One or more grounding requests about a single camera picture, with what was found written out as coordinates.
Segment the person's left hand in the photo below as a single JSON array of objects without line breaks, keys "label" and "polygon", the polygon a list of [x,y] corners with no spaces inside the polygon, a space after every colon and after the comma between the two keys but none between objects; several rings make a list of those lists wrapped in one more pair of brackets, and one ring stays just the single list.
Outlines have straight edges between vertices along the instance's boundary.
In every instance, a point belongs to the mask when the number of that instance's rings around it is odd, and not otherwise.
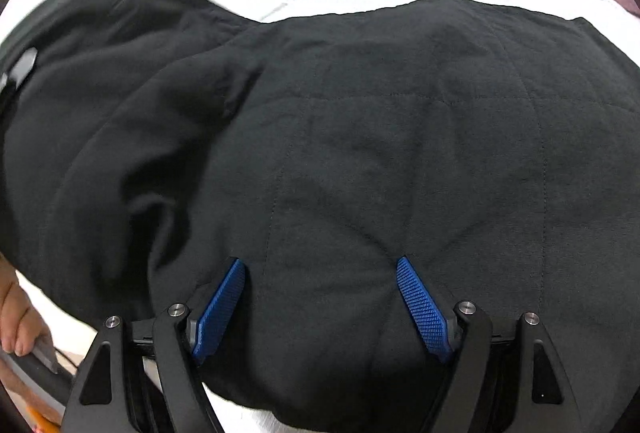
[{"label": "person's left hand", "polygon": [[40,313],[21,287],[16,269],[1,256],[0,269],[1,347],[17,356],[32,353],[41,340],[52,345],[51,332]]}]

